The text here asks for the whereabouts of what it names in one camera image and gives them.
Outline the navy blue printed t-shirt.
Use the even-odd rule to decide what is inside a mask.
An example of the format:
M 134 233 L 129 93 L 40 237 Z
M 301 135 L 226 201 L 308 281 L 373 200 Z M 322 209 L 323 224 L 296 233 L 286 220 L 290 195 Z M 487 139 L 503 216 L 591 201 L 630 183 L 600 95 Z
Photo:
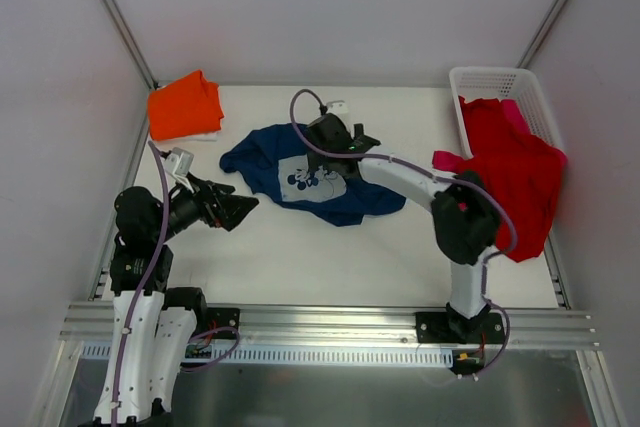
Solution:
M 366 216 L 394 214 L 406 203 L 382 186 L 346 179 L 323 167 L 310 171 L 306 146 L 290 124 L 251 131 L 221 156 L 219 167 L 240 174 L 252 193 L 337 227 L 359 225 Z

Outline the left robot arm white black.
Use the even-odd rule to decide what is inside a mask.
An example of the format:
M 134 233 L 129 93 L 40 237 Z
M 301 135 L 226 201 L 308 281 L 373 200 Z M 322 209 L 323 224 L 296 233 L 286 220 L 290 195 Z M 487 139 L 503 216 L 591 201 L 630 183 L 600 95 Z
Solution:
M 172 395 L 188 345 L 220 334 L 239 337 L 234 325 L 209 323 L 200 288 L 169 287 L 167 242 L 197 222 L 232 231 L 259 201 L 230 185 L 187 179 L 189 186 L 164 188 L 161 199 L 134 186 L 114 201 L 113 334 L 93 426 L 172 425 Z

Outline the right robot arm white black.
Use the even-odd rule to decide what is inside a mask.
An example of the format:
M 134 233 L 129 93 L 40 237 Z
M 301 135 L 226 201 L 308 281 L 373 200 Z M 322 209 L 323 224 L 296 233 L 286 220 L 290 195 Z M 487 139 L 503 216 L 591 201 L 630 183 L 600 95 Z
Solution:
M 436 333 L 460 343 L 480 335 L 491 307 L 486 263 L 501 217 L 476 173 L 437 174 L 394 155 L 364 133 L 325 113 L 300 132 L 311 171 L 322 167 L 344 178 L 384 187 L 426 209 L 436 244 L 450 261 L 451 295 Z

